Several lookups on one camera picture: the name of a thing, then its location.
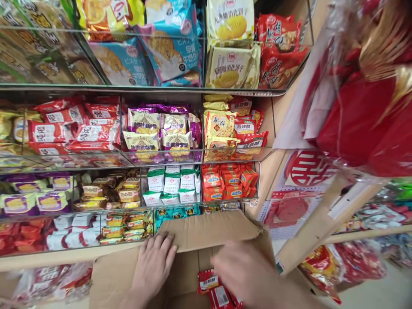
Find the right hand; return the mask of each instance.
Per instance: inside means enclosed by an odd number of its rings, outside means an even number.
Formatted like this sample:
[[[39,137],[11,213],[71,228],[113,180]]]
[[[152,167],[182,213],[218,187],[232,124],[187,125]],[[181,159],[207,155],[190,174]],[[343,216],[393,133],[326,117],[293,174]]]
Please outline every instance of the right hand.
[[[247,306],[275,307],[279,275],[252,245],[229,242],[211,262],[223,284]]]

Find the hand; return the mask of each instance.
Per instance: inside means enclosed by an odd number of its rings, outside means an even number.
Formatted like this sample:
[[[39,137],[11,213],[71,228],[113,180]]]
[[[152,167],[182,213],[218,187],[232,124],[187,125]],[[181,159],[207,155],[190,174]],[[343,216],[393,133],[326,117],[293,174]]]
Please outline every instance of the hand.
[[[253,246],[229,242],[211,262],[223,284],[247,306],[275,307],[274,294],[279,276]]]
[[[139,250],[132,289],[121,308],[145,308],[159,293],[170,273],[177,246],[172,245],[174,235],[160,233],[148,238]]]

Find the wooden shelf frame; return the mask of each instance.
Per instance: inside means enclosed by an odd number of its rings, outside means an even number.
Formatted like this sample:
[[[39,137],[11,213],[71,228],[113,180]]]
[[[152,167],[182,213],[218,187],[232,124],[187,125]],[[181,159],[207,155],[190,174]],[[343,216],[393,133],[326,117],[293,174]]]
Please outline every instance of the wooden shelf frame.
[[[387,235],[400,234],[400,233],[412,233],[412,224],[403,225],[400,227],[392,227],[388,229],[363,230],[363,231],[358,231],[358,232],[349,232],[349,233],[331,235],[325,239],[324,244],[387,236]]]

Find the finger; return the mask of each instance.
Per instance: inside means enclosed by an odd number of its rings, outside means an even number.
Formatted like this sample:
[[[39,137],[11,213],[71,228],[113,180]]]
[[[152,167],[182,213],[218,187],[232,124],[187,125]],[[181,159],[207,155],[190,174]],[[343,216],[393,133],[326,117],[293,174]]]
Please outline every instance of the finger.
[[[160,249],[163,243],[163,239],[167,236],[167,233],[162,232],[156,235],[156,239],[154,240],[154,245],[153,247],[155,249]]]
[[[149,241],[149,238],[147,238],[144,242],[143,242],[143,244],[140,246],[140,249],[139,249],[139,258],[141,258],[144,254],[145,254],[145,252],[146,252],[146,247],[147,247],[147,243],[148,243],[148,241]]]
[[[169,234],[167,237],[164,239],[162,246],[160,247],[160,250],[164,253],[166,256],[167,252],[170,249],[170,246],[172,245],[172,241],[175,238],[175,234]]]
[[[164,267],[164,273],[166,275],[169,275],[170,269],[172,268],[173,261],[175,260],[176,252],[177,252],[178,246],[174,245],[169,249],[169,253],[167,253],[166,257],[166,265]]]
[[[147,246],[146,246],[146,251],[149,251],[150,249],[153,248],[153,245],[154,245],[154,243],[155,243],[155,237],[156,237],[156,236],[149,238],[149,240],[148,240],[148,242],[147,242]]]

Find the cardboard flap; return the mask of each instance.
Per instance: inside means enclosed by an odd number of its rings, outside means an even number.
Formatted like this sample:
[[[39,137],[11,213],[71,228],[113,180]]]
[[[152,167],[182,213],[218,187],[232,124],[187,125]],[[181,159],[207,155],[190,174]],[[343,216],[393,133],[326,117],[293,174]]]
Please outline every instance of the cardboard flap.
[[[223,245],[229,240],[249,240],[263,230],[250,222],[240,210],[216,212],[163,222],[160,232],[175,234],[178,252]]]

